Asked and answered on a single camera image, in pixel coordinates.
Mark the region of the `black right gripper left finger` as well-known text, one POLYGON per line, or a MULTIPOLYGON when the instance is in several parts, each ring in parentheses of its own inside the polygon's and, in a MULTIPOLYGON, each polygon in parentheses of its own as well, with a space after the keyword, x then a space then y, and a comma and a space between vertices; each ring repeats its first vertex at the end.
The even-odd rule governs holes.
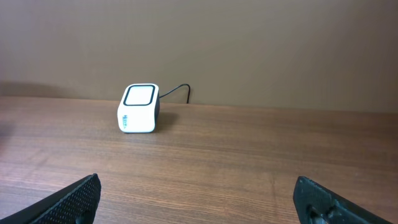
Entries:
POLYGON ((1 219, 2 224, 92 224, 101 197, 97 174, 86 177, 39 202, 1 219))

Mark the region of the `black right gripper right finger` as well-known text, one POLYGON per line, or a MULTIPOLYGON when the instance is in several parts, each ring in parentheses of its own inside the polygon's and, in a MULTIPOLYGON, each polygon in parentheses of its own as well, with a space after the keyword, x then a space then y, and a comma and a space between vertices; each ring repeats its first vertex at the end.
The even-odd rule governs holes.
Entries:
POLYGON ((301 224, 391 224, 305 176, 296 181, 293 201, 301 224))

